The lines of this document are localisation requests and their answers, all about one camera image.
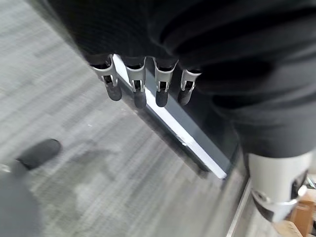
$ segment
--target black shoe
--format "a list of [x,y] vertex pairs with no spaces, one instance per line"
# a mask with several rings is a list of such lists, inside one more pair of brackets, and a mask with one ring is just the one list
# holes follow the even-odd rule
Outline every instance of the black shoe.
[[59,141],[47,139],[28,148],[16,160],[28,170],[32,170],[53,159],[61,150],[62,145]]

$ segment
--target black fabric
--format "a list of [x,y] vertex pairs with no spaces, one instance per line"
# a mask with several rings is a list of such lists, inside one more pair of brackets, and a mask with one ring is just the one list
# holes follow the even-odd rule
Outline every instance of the black fabric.
[[48,0],[88,60],[108,53],[201,69],[197,88],[246,152],[316,145],[315,0]]

